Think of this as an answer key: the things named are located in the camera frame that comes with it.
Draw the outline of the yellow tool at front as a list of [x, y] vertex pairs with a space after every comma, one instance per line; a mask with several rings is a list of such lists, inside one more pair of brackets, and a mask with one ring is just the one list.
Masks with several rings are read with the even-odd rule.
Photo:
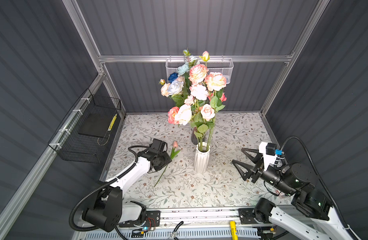
[[238, 240], [236, 222], [235, 221], [230, 221], [229, 225], [230, 225], [230, 231], [231, 231], [232, 239], [233, 240]]

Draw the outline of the white peony flower stem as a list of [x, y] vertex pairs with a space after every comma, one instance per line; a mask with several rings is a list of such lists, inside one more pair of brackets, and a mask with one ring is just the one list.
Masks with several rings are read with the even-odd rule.
[[169, 97], [170, 96], [169, 87], [171, 84], [169, 82], [167, 83], [164, 79], [160, 79], [159, 84], [162, 85], [161, 87], [162, 96]]

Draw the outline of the pink glass vase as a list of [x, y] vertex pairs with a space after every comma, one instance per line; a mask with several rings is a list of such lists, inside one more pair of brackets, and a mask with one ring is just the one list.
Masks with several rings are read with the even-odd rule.
[[190, 136], [191, 142], [194, 145], [199, 145], [199, 142], [202, 141], [203, 139], [203, 134], [201, 134], [200, 132], [197, 131], [197, 127], [192, 128], [192, 133]]

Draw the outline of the pale blue white rose stem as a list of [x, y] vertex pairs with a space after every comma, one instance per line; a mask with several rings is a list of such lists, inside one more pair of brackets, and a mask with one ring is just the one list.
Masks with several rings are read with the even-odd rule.
[[180, 82], [178, 80], [173, 81], [171, 85], [168, 87], [169, 97], [172, 97], [174, 95], [182, 95], [183, 88], [184, 88], [184, 82]]

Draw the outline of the pink carnation flower stem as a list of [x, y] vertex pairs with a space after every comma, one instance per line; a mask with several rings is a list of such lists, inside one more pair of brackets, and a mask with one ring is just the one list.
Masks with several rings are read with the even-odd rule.
[[200, 101], [205, 101], [207, 100], [209, 96], [207, 88], [201, 84], [192, 85], [191, 87], [189, 87], [189, 90], [190, 90], [190, 96], [188, 96], [184, 100], [184, 103], [186, 105], [193, 105], [195, 99], [200, 100]]

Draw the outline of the pale pink rose stem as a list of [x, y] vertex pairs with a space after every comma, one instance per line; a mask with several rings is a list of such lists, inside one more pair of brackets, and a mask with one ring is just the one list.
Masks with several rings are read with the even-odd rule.
[[203, 134], [203, 139], [197, 146], [199, 150], [202, 150], [203, 142], [207, 143], [207, 146], [210, 149], [215, 127], [215, 114], [215, 109], [210, 104], [205, 104], [199, 108], [198, 113], [194, 117], [194, 123], [195, 127], [197, 127], [197, 131]]

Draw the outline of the yellow marker in black basket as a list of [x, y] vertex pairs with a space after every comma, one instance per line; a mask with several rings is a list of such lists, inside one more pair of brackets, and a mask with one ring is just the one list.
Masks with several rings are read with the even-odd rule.
[[113, 126], [114, 126], [114, 124], [115, 124], [115, 122], [116, 122], [116, 120], [117, 120], [117, 116], [118, 116], [118, 114], [115, 114], [115, 115], [113, 116], [113, 118], [112, 118], [112, 120], [111, 120], [111, 122], [110, 122], [110, 125], [109, 125], [109, 127], [108, 127], [108, 132], [110, 132], [110, 131], [113, 129]]

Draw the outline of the cream white rose stem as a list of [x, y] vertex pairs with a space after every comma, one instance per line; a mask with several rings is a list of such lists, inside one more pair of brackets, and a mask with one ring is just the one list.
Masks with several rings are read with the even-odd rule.
[[182, 105], [178, 113], [175, 115], [175, 121], [180, 125], [187, 125], [192, 118], [192, 110], [190, 105]]

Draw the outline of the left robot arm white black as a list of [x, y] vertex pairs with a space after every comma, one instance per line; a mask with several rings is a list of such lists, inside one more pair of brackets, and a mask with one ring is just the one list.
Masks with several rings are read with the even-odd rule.
[[[124, 194], [142, 176], [158, 172], [172, 162], [167, 150], [168, 144], [158, 139], [153, 139], [149, 146], [129, 147], [128, 151], [134, 155], [135, 160], [75, 205], [69, 216], [70, 227], [79, 232], [97, 229], [111, 232], [118, 225], [127, 223], [142, 226], [147, 219], [147, 207], [136, 201], [124, 200]], [[83, 210], [82, 220], [91, 226], [79, 227], [74, 217], [85, 201], [87, 206]]]

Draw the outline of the white green peony stem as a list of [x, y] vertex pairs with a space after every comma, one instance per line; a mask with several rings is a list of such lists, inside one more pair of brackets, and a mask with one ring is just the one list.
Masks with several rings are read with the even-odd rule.
[[184, 64], [178, 67], [178, 75], [183, 76], [185, 73], [188, 73], [190, 69], [199, 64], [199, 58], [193, 56], [188, 49], [183, 50], [184, 54]]

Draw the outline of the deep pink rose stem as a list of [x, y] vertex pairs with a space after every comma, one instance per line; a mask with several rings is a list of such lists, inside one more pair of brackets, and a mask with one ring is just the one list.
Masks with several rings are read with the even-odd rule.
[[218, 99], [217, 103], [216, 103], [216, 108], [215, 108], [216, 112], [221, 111], [221, 110], [225, 107], [225, 105], [224, 105], [223, 103], [224, 103], [226, 100], [227, 100], [227, 97], [226, 97], [226, 96], [225, 96], [225, 94], [223, 93], [223, 94], [221, 95], [221, 97]]

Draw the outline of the pink tulip stem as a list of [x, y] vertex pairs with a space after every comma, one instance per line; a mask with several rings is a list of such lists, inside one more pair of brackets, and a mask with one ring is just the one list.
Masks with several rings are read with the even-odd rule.
[[[178, 142], [177, 141], [174, 141], [174, 143], [173, 143], [173, 148], [172, 148], [172, 151], [171, 151], [171, 154], [170, 154], [170, 158], [173, 160], [178, 154], [179, 154], [179, 152], [180, 152], [181, 150], [179, 149], [179, 144], [178, 144]], [[160, 175], [160, 177], [159, 177], [159, 179], [157, 180], [157, 182], [155, 183], [155, 185], [154, 185], [154, 187], [156, 187], [158, 184], [159, 184], [159, 182], [160, 182], [160, 180], [162, 179], [162, 177], [163, 177], [163, 175], [164, 175], [164, 173], [166, 172], [166, 170], [167, 170], [167, 168], [168, 168], [168, 166], [166, 166], [165, 168], [164, 168], [164, 171], [162, 172], [162, 174]]]

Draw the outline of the peach pink peony stem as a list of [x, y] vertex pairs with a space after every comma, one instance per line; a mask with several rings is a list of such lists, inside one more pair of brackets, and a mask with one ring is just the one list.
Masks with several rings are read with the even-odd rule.
[[209, 53], [204, 51], [200, 59], [203, 60], [204, 64], [193, 64], [189, 69], [191, 86], [198, 87], [205, 84], [210, 92], [223, 90], [227, 85], [226, 77], [222, 73], [209, 72], [207, 68], [207, 62], [210, 60]]

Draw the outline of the white ribbed ceramic vase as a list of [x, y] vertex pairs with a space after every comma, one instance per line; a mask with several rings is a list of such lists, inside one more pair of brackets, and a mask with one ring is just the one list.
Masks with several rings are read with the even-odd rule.
[[195, 157], [194, 157], [194, 170], [199, 174], [204, 174], [206, 172], [208, 163], [210, 158], [210, 149], [207, 146], [207, 143], [202, 143], [202, 150], [196, 148]]

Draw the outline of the coral red rose stem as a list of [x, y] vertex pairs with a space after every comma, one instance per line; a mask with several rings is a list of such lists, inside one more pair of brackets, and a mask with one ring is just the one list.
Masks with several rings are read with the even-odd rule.
[[173, 124], [173, 125], [178, 125], [179, 124], [179, 121], [176, 121], [176, 119], [175, 119], [178, 112], [179, 112], [179, 107], [173, 107], [173, 108], [170, 109], [170, 111], [168, 113], [168, 115], [169, 115], [168, 122], [170, 124]]

